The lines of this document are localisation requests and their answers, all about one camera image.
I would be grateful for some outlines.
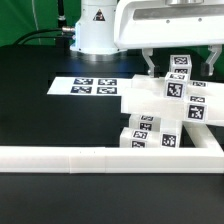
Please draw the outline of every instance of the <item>white block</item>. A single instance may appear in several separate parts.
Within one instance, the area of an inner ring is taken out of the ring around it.
[[[165,77],[164,97],[182,100],[186,94],[188,74],[168,72]]]
[[[205,96],[189,95],[186,98],[187,112],[185,120],[205,123],[207,120],[207,99]]]
[[[170,72],[191,74],[192,63],[190,55],[170,55]]]
[[[152,92],[161,93],[164,91],[164,82],[165,79],[163,77],[155,79],[145,75],[135,75],[131,86],[132,88],[148,89]],[[191,80],[187,85],[187,94],[220,98],[224,95],[224,84]]]
[[[145,89],[126,89],[122,96],[121,112],[129,114],[144,114],[170,120],[185,120],[203,122],[205,124],[224,126],[224,100],[216,97],[206,97],[206,110],[190,107],[189,101],[172,100]],[[194,119],[193,113],[202,114],[200,119]]]
[[[160,145],[161,147],[178,148],[182,133],[182,121],[161,119]]]
[[[120,136],[120,148],[159,147],[159,132],[124,128]]]
[[[160,118],[132,114],[129,118],[129,128],[141,129],[146,131],[159,131],[160,130]]]

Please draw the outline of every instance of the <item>black tabletop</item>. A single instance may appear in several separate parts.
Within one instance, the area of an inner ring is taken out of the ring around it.
[[[0,48],[0,145],[118,146],[119,97],[46,93],[55,76],[131,78],[146,70],[135,54],[90,63],[54,47]],[[224,176],[0,174],[0,209],[1,224],[221,224]]]

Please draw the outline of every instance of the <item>yellow warning triangle sticker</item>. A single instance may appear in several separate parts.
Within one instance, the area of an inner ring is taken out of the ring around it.
[[[93,18],[93,21],[105,21],[105,18],[103,16],[101,9],[98,10],[95,17]]]

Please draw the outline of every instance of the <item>white box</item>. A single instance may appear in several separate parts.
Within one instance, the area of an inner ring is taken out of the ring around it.
[[[186,94],[188,77],[188,74],[168,72],[165,77],[164,97],[183,100]]]
[[[190,55],[171,55],[170,72],[191,75],[192,63]]]
[[[179,148],[182,127],[182,121],[161,119],[160,146]]]
[[[146,131],[159,131],[160,130],[160,118],[132,114],[129,118],[129,128],[141,129]]]
[[[159,132],[124,128],[120,135],[120,148],[157,148]]]

